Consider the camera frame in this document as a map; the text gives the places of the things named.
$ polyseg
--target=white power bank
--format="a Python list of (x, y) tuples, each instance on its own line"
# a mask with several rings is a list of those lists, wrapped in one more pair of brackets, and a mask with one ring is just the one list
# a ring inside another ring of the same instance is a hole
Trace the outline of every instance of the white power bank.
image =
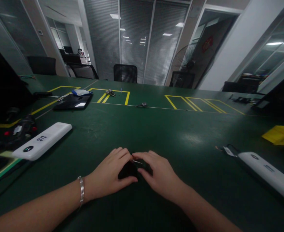
[(12, 155), (20, 159), (36, 160), (71, 129), (71, 124), (56, 122), (32, 140), (16, 149)]
[(284, 174), (254, 152), (242, 152), (238, 157), (284, 197)]

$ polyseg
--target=doorway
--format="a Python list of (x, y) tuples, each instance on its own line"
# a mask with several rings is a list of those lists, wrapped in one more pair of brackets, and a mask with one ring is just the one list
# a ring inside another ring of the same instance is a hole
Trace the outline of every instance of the doorway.
[(238, 16), (239, 14), (236, 13), (211, 9), (203, 11), (198, 28), (193, 33), (189, 45), (176, 55), (181, 56), (177, 58), (181, 64), (174, 66), (178, 69), (174, 71), (186, 72), (194, 76), (193, 89), (197, 88), (203, 76), (211, 68), (217, 51)]

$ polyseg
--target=door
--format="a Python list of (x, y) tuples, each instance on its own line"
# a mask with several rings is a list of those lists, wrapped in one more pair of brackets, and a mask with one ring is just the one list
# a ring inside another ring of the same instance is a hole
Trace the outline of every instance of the door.
[(211, 66), (213, 57), (234, 24), (235, 18), (231, 17), (205, 28), (192, 55), (192, 60), (195, 61), (195, 66), (191, 70), (191, 73), (195, 74), (193, 89)]

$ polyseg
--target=yellow plastic bin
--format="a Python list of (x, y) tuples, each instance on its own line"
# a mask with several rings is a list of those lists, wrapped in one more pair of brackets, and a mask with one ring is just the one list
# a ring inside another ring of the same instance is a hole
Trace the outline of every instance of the yellow plastic bin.
[(284, 126), (275, 126), (262, 137), (274, 145), (284, 145)]

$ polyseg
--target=black office chair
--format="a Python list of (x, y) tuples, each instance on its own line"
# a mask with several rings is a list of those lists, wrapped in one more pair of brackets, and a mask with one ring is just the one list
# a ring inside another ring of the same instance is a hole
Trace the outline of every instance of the black office chair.
[(237, 82), (225, 82), (222, 92), (256, 93), (257, 90), (258, 83), (256, 85), (248, 85)]
[(191, 89), (193, 87), (195, 74), (174, 71), (172, 72), (172, 78), (170, 81), (170, 87), (179, 87)]
[(72, 69), (75, 77), (99, 80), (95, 68), (91, 64), (66, 63)]
[(34, 74), (57, 75), (55, 58), (46, 56), (28, 56), (27, 58)]
[(114, 81), (137, 83), (138, 69), (135, 65), (114, 65)]

